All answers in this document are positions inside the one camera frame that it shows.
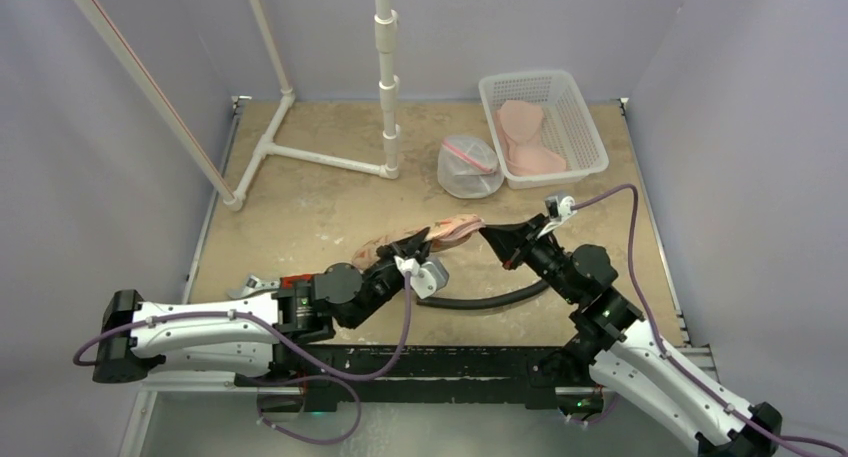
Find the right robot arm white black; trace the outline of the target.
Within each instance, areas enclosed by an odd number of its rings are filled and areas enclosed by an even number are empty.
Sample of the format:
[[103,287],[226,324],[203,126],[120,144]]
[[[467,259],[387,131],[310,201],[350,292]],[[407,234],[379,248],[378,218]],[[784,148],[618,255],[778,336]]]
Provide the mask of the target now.
[[546,217],[481,230],[504,268],[529,267],[575,309],[575,335],[541,370],[560,367],[576,384],[590,379],[628,400],[698,456],[772,456],[768,438],[782,425],[770,404],[752,404],[724,388],[663,337],[613,285],[605,248],[564,250],[544,234]]

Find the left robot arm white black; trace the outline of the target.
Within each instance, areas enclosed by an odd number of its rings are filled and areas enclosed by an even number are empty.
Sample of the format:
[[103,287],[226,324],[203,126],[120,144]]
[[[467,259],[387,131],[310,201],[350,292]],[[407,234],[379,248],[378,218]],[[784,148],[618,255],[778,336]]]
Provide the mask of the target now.
[[287,385],[306,345],[333,338],[336,327],[357,328],[400,292],[427,299],[445,287],[449,274],[426,236],[421,230],[380,245],[363,270],[341,262],[275,283],[255,280],[227,302],[163,304],[119,290],[90,343],[92,379],[118,384],[154,370],[211,370]]

